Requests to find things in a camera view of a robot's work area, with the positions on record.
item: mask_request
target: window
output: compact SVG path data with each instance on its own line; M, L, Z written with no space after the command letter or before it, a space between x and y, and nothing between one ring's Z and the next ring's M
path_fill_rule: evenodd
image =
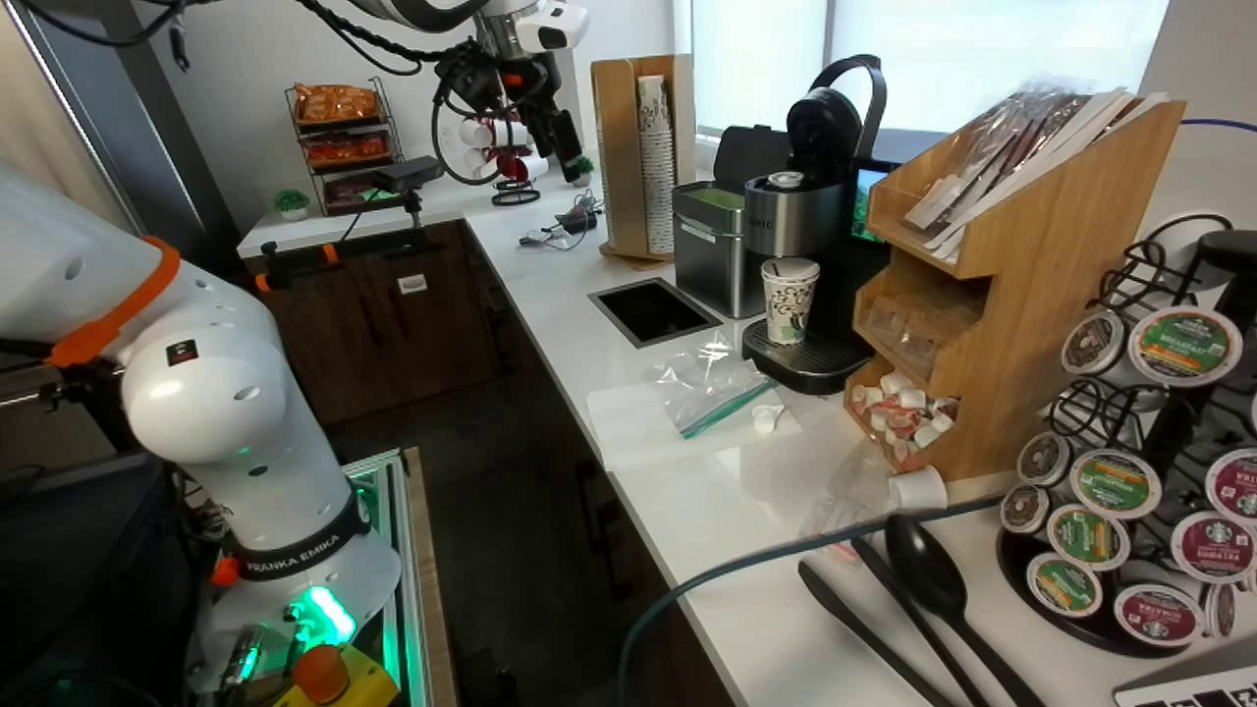
M1137 91L1168 0L692 0L696 122L787 126L839 55L881 55L883 130L952 135L1024 83ZM869 78L838 83L862 112Z

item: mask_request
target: sink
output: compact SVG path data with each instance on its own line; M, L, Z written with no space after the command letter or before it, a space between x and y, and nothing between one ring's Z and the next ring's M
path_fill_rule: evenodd
M684 337L696 330L717 325L708 309L698 309L686 296L678 296L663 281L629 283L618 290L588 296L614 325L640 349L666 337Z

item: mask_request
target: shelf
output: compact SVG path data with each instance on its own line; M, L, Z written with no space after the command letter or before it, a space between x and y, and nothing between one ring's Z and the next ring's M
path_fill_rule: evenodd
M857 333L900 374L931 394L963 394L974 325L982 322L986 281L959 283L906 254L869 281L857 296Z
M869 227L894 254L857 296L857 333L881 358L851 385L900 371L931 398L959 400L944 440L906 461L886 451L900 472L938 467L944 481L966 481L1014 467L1043 400L1068 385L1062 337L1136 240L1179 117L1181 103L1148 103L1132 122L969 218L955 260L938 260L902 214L959 164L974 147L969 130L870 190Z
M309 190L324 218L400 203L400 192L391 192L391 177L385 172L396 164L396 139L377 78L369 88L297 83L288 88L281 97Z

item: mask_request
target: floor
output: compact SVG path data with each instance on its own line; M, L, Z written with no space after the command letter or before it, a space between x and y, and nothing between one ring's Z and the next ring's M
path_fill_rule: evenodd
M497 376L336 423L347 461L416 444L463 707L614 703L618 605L581 545L569 440L544 381Z

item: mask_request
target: wooden organizer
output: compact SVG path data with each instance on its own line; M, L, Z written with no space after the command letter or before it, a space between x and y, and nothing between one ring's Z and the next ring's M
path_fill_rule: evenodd
M944 481L966 481L1014 467L1042 405L1068 385L1055 349L1136 240L1179 117L1181 103L1148 106L1010 192L966 226L955 262L936 260L927 233L902 214L955 164L969 135L938 142L870 190L869 227L894 254L857 296L857 333L876 358L849 376L849 412L860 419L851 385L876 385L886 371L959 400L955 429L936 444L906 461L886 451L900 472L938 467Z

